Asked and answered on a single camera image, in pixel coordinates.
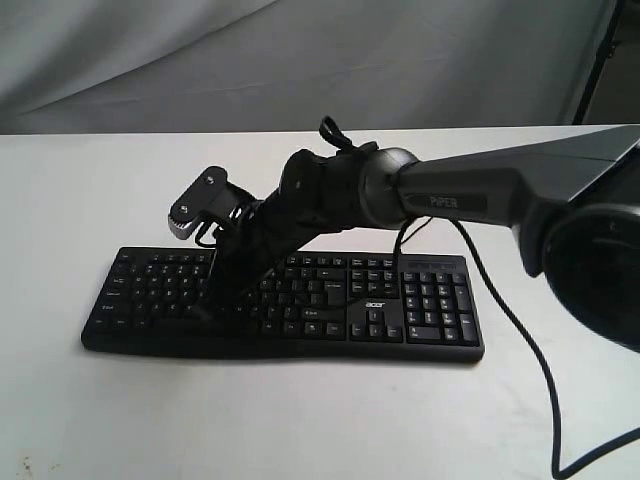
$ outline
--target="white tabletop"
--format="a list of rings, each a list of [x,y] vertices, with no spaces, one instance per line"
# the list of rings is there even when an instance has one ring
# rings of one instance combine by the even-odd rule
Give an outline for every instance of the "white tabletop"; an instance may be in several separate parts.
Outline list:
[[[597,130],[357,132],[426,160]],[[486,354],[475,366],[241,363],[96,354],[79,337],[122,245],[191,246],[169,206],[208,165],[258,196],[317,133],[0,137],[0,478],[546,479],[551,416],[539,367],[447,222],[407,252],[462,254]],[[556,376],[563,464],[640,424],[640,356],[587,331],[528,278],[511,232],[472,225],[495,284]],[[308,249],[390,251],[357,230]],[[577,478],[638,478],[640,444]]]

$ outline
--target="keyboard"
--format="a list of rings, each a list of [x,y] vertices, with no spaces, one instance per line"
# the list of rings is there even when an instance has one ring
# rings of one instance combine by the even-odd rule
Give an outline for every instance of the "keyboard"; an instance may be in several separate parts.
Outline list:
[[[94,351],[213,359],[476,362],[484,345],[459,256],[300,251],[204,321],[212,250],[124,247],[82,331]]]

